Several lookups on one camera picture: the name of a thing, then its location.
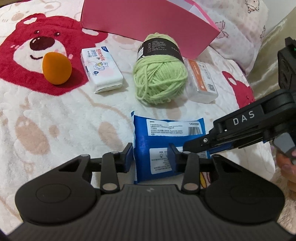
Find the orange egg-shaped object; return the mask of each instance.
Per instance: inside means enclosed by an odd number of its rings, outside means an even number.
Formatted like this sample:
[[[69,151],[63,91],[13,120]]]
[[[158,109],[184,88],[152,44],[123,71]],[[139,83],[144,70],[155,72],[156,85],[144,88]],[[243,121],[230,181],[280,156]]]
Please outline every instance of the orange egg-shaped object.
[[[49,52],[43,57],[42,71],[48,82],[53,85],[61,85],[70,78],[72,65],[65,55]]]

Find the bear mouth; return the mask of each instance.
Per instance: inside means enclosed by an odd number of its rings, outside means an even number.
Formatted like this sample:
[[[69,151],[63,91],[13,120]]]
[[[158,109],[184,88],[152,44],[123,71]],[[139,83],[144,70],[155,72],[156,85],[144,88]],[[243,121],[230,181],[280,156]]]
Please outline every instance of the bear mouth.
[[[30,55],[31,59],[34,59],[34,60],[39,60],[39,59],[42,59],[43,57],[38,57],[38,58],[35,58],[33,57],[33,55]]]

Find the white tissue package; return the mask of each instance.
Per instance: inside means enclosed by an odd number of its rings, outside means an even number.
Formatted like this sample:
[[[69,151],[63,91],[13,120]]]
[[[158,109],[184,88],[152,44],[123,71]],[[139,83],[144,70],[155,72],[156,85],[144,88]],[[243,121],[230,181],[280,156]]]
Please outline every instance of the white tissue package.
[[[82,49],[81,62],[94,93],[122,86],[123,76],[106,46]]]

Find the green yarn ball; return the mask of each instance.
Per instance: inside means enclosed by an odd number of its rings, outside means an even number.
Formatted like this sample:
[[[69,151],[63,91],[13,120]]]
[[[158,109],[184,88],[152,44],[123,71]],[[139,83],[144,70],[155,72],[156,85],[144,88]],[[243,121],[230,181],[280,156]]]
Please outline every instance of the green yarn ball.
[[[148,35],[145,41],[152,38],[167,39],[177,45],[170,36],[159,33]],[[187,75],[185,65],[173,56],[145,56],[133,69],[136,98],[151,104],[170,102],[183,93]]]

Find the blue package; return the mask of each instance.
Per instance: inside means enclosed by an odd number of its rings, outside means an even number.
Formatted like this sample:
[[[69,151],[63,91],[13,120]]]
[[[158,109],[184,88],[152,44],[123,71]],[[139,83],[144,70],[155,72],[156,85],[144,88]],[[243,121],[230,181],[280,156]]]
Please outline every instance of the blue package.
[[[179,151],[186,141],[205,135],[203,118],[195,121],[155,120],[134,115],[133,152],[136,161],[135,184],[141,181],[177,175],[167,158],[169,143]],[[200,157],[210,158],[207,151]]]

